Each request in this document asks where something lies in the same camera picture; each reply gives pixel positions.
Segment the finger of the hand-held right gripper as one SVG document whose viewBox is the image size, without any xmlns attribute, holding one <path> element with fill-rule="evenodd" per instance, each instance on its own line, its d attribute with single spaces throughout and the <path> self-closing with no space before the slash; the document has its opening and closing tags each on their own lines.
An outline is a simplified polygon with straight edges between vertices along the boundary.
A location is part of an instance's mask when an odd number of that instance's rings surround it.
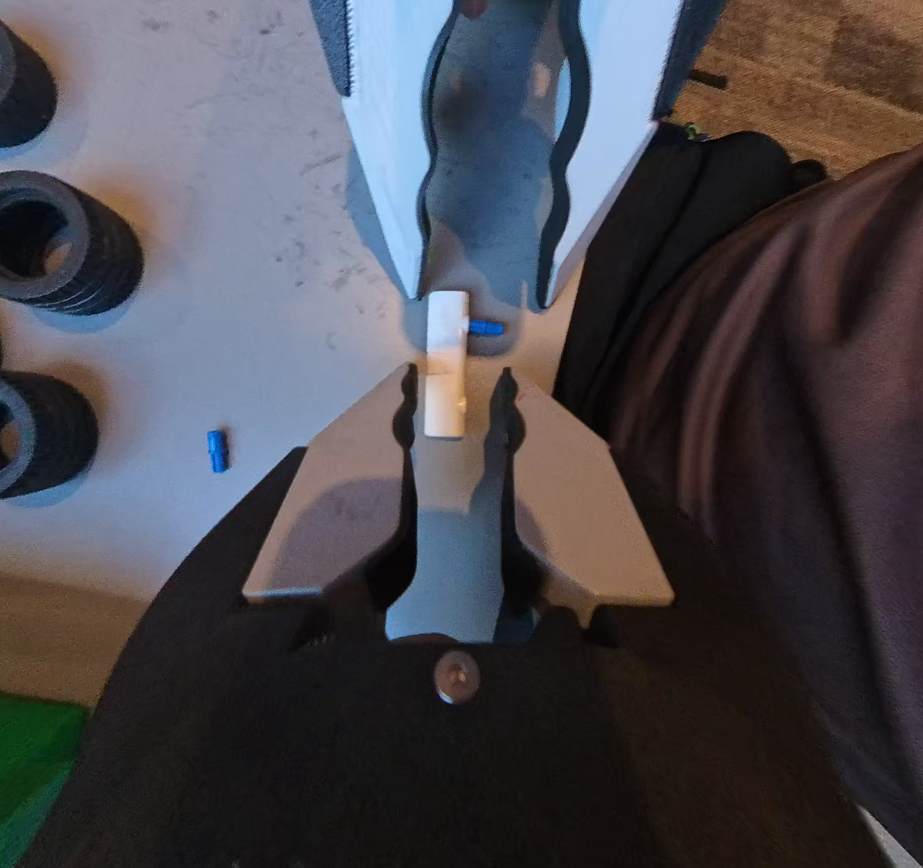
<svg viewBox="0 0 923 868">
<path fill-rule="evenodd" d="M 569 281 L 652 139 L 683 3 L 559 0 L 564 64 L 549 159 L 551 205 L 538 251 L 542 308 Z"/>
<path fill-rule="evenodd" d="M 420 296 L 436 160 L 432 94 L 457 0 L 344 0 L 353 146 L 404 294 Z"/>
</svg>

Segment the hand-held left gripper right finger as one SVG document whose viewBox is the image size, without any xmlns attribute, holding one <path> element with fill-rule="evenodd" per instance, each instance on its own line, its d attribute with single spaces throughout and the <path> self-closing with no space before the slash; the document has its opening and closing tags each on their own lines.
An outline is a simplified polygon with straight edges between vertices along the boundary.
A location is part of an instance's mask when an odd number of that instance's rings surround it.
<svg viewBox="0 0 923 868">
<path fill-rule="evenodd" d="M 491 401 L 503 432 L 503 602 L 523 617 L 568 608 L 668 607 L 663 566 L 606 442 L 541 387 L 503 369 Z"/>
</svg>

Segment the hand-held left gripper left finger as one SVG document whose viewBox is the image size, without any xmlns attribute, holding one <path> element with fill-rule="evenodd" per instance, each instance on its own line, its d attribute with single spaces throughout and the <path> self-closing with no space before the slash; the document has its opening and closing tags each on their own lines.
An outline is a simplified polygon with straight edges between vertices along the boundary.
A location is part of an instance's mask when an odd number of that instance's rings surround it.
<svg viewBox="0 0 923 868">
<path fill-rule="evenodd" d="M 412 467 L 418 369 L 408 363 L 307 444 L 242 594 L 250 602 L 329 594 L 360 576 L 387 610 L 416 571 Z"/>
</svg>

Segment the white toy beam brick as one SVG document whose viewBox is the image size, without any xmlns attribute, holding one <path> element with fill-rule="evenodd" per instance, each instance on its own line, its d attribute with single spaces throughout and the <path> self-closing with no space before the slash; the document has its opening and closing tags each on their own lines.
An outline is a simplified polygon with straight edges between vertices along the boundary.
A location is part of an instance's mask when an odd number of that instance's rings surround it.
<svg viewBox="0 0 923 868">
<path fill-rule="evenodd" d="M 424 435 L 441 440 L 465 436 L 465 365 L 469 295 L 441 290 L 427 296 Z"/>
</svg>

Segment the green plastic bin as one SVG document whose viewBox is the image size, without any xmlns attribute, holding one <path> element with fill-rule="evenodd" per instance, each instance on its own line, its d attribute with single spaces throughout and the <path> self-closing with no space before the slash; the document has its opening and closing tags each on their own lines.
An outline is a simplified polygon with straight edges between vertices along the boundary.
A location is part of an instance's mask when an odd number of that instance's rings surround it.
<svg viewBox="0 0 923 868">
<path fill-rule="evenodd" d="M 85 706 L 1 694 L 1 865 L 28 849 L 68 778 Z"/>
</svg>

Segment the grey desk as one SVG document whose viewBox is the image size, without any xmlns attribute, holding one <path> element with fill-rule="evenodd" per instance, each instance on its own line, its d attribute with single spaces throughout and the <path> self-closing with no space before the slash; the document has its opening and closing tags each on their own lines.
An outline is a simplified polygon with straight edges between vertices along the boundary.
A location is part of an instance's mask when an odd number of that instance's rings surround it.
<svg viewBox="0 0 923 868">
<path fill-rule="evenodd" d="M 505 324 L 474 339 L 468 431 L 418 435 L 419 564 L 390 636 L 487 641 L 499 614 L 503 366 L 549 389 L 574 285 L 535 285 L 560 67 L 555 0 L 459 18 L 437 75 L 427 289 Z M 3 366 L 98 415 L 95 461 L 2 501 L 2 690 L 92 705 L 144 608 L 292 448 L 405 362 L 426 305 L 390 261 L 307 0 L 2 0 L 57 77 L 52 124 L 2 171 L 58 176 L 135 228 L 143 280 L 66 317 L 2 302 Z M 207 433 L 230 464 L 211 470 Z"/>
</svg>

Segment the person's brown shirt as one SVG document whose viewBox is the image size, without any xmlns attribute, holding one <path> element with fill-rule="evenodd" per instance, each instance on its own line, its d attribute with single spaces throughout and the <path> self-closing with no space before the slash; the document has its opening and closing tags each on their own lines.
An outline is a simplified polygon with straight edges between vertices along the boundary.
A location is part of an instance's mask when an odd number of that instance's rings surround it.
<svg viewBox="0 0 923 868">
<path fill-rule="evenodd" d="M 920 862 L 921 146 L 703 253 L 642 318 L 607 437 L 744 574 Z"/>
</svg>

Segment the black rubber tyre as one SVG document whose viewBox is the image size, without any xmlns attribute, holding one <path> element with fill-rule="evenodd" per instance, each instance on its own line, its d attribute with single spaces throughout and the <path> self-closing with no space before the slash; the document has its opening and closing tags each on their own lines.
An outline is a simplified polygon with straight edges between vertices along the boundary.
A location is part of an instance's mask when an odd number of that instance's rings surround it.
<svg viewBox="0 0 923 868">
<path fill-rule="evenodd" d="M 48 174 L 1 175 L 1 297 L 65 315 L 120 306 L 144 271 L 128 222 L 90 194 Z"/>
<path fill-rule="evenodd" d="M 2 371 L 1 425 L 16 436 L 13 453 L 2 453 L 4 500 L 74 479 L 98 447 L 99 426 L 89 401 L 71 384 L 45 374 Z"/>
<path fill-rule="evenodd" d="M 1 22 L 1 148 L 37 138 L 51 123 L 58 91 L 52 72 L 30 45 Z"/>
</svg>

